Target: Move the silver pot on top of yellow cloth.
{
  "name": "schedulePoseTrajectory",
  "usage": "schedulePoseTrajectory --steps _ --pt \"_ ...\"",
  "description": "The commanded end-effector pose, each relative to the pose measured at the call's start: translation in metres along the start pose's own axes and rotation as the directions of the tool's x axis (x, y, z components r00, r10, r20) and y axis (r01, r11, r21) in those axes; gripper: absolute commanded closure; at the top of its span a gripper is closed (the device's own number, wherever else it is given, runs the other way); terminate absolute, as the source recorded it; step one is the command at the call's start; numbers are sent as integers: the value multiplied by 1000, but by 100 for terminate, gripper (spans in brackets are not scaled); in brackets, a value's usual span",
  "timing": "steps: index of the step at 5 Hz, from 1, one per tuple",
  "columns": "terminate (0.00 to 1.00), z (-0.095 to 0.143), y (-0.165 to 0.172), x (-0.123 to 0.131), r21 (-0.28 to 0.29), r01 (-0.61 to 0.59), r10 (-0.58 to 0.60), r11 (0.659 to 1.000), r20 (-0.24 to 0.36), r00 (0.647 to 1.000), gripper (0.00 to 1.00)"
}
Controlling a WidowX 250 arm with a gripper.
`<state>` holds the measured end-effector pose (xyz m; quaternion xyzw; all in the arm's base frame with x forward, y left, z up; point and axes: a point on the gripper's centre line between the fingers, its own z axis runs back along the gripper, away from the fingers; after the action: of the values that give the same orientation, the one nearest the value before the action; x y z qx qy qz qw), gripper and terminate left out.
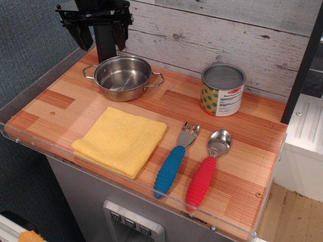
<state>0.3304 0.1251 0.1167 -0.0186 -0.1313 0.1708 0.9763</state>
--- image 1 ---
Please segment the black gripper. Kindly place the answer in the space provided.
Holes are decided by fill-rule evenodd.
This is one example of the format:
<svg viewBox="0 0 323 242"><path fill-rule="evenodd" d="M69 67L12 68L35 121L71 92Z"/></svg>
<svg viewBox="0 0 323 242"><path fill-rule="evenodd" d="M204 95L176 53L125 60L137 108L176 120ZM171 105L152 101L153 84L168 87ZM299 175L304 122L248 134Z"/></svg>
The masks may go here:
<svg viewBox="0 0 323 242"><path fill-rule="evenodd" d="M113 36L119 50L126 48L128 26L133 23L129 1L68 1L56 4L63 26L73 26L73 38L88 51L93 44L89 26L113 25Z"/></svg>

